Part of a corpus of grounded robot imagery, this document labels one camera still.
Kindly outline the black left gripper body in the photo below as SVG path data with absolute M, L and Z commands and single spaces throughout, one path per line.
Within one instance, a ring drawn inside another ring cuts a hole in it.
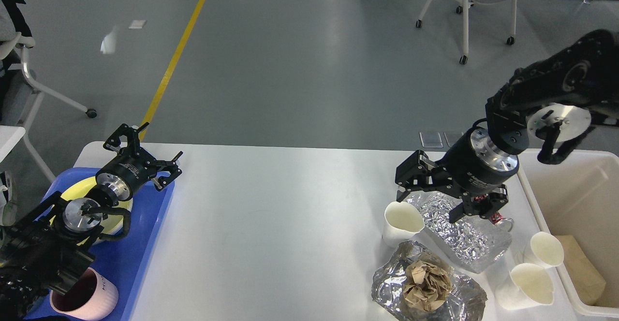
M 155 158 L 119 154 L 96 173 L 96 182 L 108 187 L 119 201 L 128 201 L 156 176 Z

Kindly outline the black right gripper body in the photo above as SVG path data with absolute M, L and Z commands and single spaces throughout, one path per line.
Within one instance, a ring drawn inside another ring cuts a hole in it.
M 499 149 L 483 128 L 467 130 L 438 165 L 446 169 L 463 192 L 471 195 L 493 191 L 519 170 L 518 157 Z

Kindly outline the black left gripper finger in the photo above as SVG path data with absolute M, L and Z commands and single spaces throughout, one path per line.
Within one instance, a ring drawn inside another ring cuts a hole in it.
M 152 182 L 157 191 L 162 191 L 171 185 L 183 173 L 178 164 L 182 155 L 183 151 L 180 151 L 172 160 L 146 160 L 148 180 Z
M 119 160 L 120 158 L 131 158 L 133 160 L 150 160 L 152 156 L 143 147 L 139 139 L 139 133 L 148 127 L 149 122 L 145 122 L 138 128 L 121 124 L 103 143 L 103 148 L 114 151 Z

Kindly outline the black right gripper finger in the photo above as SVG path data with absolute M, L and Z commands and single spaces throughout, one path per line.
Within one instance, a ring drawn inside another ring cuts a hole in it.
M 486 195 L 466 195 L 462 202 L 449 211 L 449 223 L 454 224 L 464 216 L 489 219 L 509 202 L 506 188 L 497 188 Z
M 415 191 L 439 191 L 457 198 L 457 185 L 446 167 L 430 160 L 422 150 L 416 150 L 396 168 L 395 183 L 399 186 L 396 201 L 404 201 Z

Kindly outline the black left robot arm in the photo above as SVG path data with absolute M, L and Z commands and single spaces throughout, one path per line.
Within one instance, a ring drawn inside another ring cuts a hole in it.
M 177 157 L 158 160 L 141 147 L 148 127 L 121 124 L 104 142 L 116 156 L 95 174 L 85 196 L 67 200 L 60 191 L 1 232 L 1 319 L 21 321 L 35 302 L 66 297 L 93 272 L 97 240 L 114 242 L 131 230 L 131 212 L 121 202 L 133 199 L 151 181 L 162 191 L 182 174 Z

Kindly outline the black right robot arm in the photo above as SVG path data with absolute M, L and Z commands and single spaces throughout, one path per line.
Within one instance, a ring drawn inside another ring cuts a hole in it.
M 508 203 L 505 181 L 519 170 L 529 134 L 543 141 L 537 160 L 561 164 L 597 126 L 618 118 L 618 32 L 598 29 L 573 45 L 515 70 L 446 154 L 416 150 L 396 168 L 396 200 L 438 191 L 461 202 L 449 222 L 488 219 Z

